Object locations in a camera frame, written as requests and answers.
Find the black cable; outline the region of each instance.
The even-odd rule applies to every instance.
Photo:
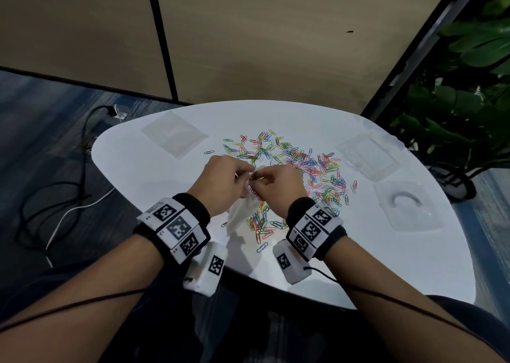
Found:
[[[41,228],[42,225],[48,221],[49,218],[57,214],[58,212],[66,209],[67,207],[80,207],[83,205],[83,202],[90,197],[89,194],[85,193],[85,180],[86,180],[86,164],[87,164],[87,143],[85,141],[85,135],[87,131],[87,124],[92,117],[94,113],[96,113],[100,109],[107,109],[108,115],[115,116],[117,115],[117,112],[113,106],[110,105],[99,105],[95,108],[91,109],[88,113],[85,122],[83,123],[83,127],[80,134],[80,151],[81,151],[81,160],[80,160],[80,179],[78,182],[72,182],[72,181],[59,181],[59,182],[53,182],[46,186],[39,187],[35,189],[34,191],[28,193],[25,195],[25,197],[22,199],[22,203],[19,207],[19,225],[16,230],[16,234],[14,235],[14,241],[22,246],[25,249],[28,250],[39,250],[39,251],[46,251],[46,244],[43,243],[41,239]],[[44,207],[35,213],[31,214],[29,217],[25,216],[24,209],[28,202],[41,190],[47,189],[48,187],[54,187],[54,186],[74,186],[77,188],[76,196],[73,198],[70,198],[68,200],[55,203],[53,205],[49,205],[47,207]],[[70,221],[70,223],[67,224],[67,228],[65,230],[62,230],[61,233],[58,236],[55,236],[52,243],[50,244],[50,247],[54,244],[60,242],[64,238],[66,238],[75,228],[75,226],[79,223],[80,217],[82,214],[83,209],[77,209],[76,214],[74,215],[74,219]],[[49,212],[49,214],[42,219],[41,222],[37,225],[37,228],[35,231],[30,230],[29,223],[33,221],[35,218],[40,217],[42,214]]]
[[[482,338],[481,336],[478,336],[477,334],[475,334],[474,332],[471,332],[469,331],[467,328],[464,328],[462,327],[461,325],[458,325],[456,323],[454,323],[453,321],[450,321],[450,320],[447,320],[447,319],[444,319],[443,317],[439,316],[439,315],[436,315],[428,310],[425,310],[423,308],[420,308],[418,306],[415,306],[415,305],[412,305],[408,302],[405,302],[405,301],[402,301],[402,300],[399,300],[399,299],[396,299],[394,297],[391,297],[391,296],[388,296],[388,295],[385,295],[384,293],[380,293],[380,292],[376,292],[376,291],[371,291],[370,289],[365,289],[365,288],[361,288],[357,285],[353,285],[353,284],[349,284],[349,283],[339,283],[337,280],[335,280],[333,277],[330,277],[328,276],[327,274],[325,274],[322,270],[319,270],[317,268],[313,268],[313,267],[304,267],[303,269],[305,270],[315,270],[316,272],[319,272],[320,274],[322,274],[324,277],[326,278],[329,278],[331,281],[334,281],[335,283],[339,284],[342,288],[348,288],[348,289],[352,289],[354,291],[358,291],[358,292],[362,292],[362,293],[366,293],[367,295],[371,295],[371,296],[375,296],[375,297],[379,297],[381,299],[384,299],[384,300],[387,300],[387,301],[390,301],[390,302],[393,302],[395,304],[398,304],[398,305],[401,305],[407,309],[411,309],[415,312],[418,312],[419,314],[422,314],[422,315],[425,315],[425,316],[428,316],[430,318],[433,318],[433,319],[436,319],[436,320],[439,320],[445,324],[448,324],[450,326],[452,326],[453,328],[456,328],[462,332],[465,332],[466,334],[469,334],[471,336],[474,336],[476,339],[484,342],[485,344],[487,344],[488,347],[490,347],[491,349],[493,349],[498,355],[499,355],[499,352],[496,351],[491,345],[490,343],[485,340],[484,338]]]
[[[192,281],[192,280],[193,280],[193,278],[191,278],[191,277],[184,277],[184,278],[177,278],[177,279],[175,279],[175,281]],[[35,314],[35,315],[27,316],[27,317],[25,317],[23,319],[16,320],[13,323],[10,323],[10,324],[4,325],[3,327],[0,327],[0,334],[5,332],[5,331],[8,331],[9,329],[12,329],[12,328],[15,328],[15,327],[19,327],[20,325],[26,324],[26,323],[28,323],[30,321],[34,321],[34,320],[37,320],[37,319],[40,319],[40,318],[43,318],[43,317],[46,317],[46,316],[49,316],[49,315],[53,315],[53,314],[56,314],[58,312],[65,311],[67,309],[73,309],[73,308],[76,308],[76,307],[79,307],[79,306],[82,306],[82,305],[93,304],[93,303],[96,303],[96,302],[99,302],[99,301],[116,299],[118,297],[136,295],[136,294],[139,294],[139,293],[147,292],[150,289],[151,288],[133,289],[132,291],[124,291],[124,292],[120,292],[120,293],[113,293],[111,295],[104,295],[104,296],[93,297],[91,299],[81,300],[81,301],[77,301],[77,302],[74,302],[74,303],[62,305],[62,306],[59,306],[59,307],[56,307],[56,308],[53,308],[53,309],[48,309],[48,310],[45,310],[44,312],[40,312],[40,313]]]

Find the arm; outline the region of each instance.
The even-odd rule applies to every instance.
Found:
[[[261,179],[254,181],[252,188],[276,214],[287,219],[289,226],[315,204],[309,199],[308,207],[296,208],[297,199],[307,193],[301,173],[291,166],[265,167],[254,177]],[[326,253],[324,262],[340,284],[392,296],[461,325],[349,237],[339,239]],[[399,362],[503,362],[484,342],[448,324],[366,293],[348,288],[345,291]]]
[[[188,191],[207,209],[207,223],[210,216],[224,212],[239,197],[246,196],[246,172],[254,169],[233,157],[211,157]],[[135,234],[5,324],[73,302],[146,288],[168,258],[163,258],[152,242]],[[0,334],[0,361],[95,362],[140,297],[138,294],[80,306],[5,331]]]

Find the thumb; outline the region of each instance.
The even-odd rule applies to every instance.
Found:
[[[245,172],[244,174],[241,174],[239,175],[236,180],[235,180],[235,190],[236,190],[236,195],[238,196],[238,198],[246,198],[246,189],[244,187],[244,185],[246,184],[246,182],[248,181],[248,179],[250,178],[250,174]]]
[[[271,184],[265,185],[260,180],[254,180],[250,185],[262,200],[267,200],[271,192]]]

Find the white tabletop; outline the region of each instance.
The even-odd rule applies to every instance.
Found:
[[[285,142],[314,155],[334,152],[335,148],[354,136],[376,132],[387,134],[374,123],[341,110],[285,101],[226,101],[199,104],[166,112],[174,112],[200,131],[209,135],[181,160],[176,160],[142,132],[148,123],[163,113],[144,116],[104,132],[94,143],[92,159],[117,190],[139,210],[144,211],[162,197],[185,192],[209,160],[207,151],[225,154],[224,144],[236,147],[240,135],[257,139],[263,131],[272,130],[284,136]],[[340,217],[348,235],[383,262],[392,271],[424,294],[443,295],[473,303],[475,278],[466,238],[448,199],[427,169],[408,151],[407,164],[386,180],[414,181],[425,186],[444,223],[442,229],[426,232],[396,232],[379,206],[372,182],[347,163],[337,161],[348,184],[349,204],[342,201]],[[256,165],[269,165],[260,160]],[[354,195],[350,186],[356,181]],[[269,212],[268,220],[277,220]],[[290,285],[286,282],[272,246],[284,238],[285,230],[276,229],[262,243],[268,246],[257,252],[259,245],[247,224],[237,235],[226,236],[221,224],[226,213],[211,220],[208,229],[213,240],[227,244],[226,265],[251,278],[283,291],[345,308],[354,308],[339,285],[313,272],[307,279]],[[311,266],[331,275],[324,263],[312,259]]]

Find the person's right hand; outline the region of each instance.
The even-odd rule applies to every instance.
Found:
[[[284,219],[296,199],[308,196],[301,171],[291,165],[264,167],[253,173],[252,178],[263,178],[252,180],[250,185],[271,210]]]

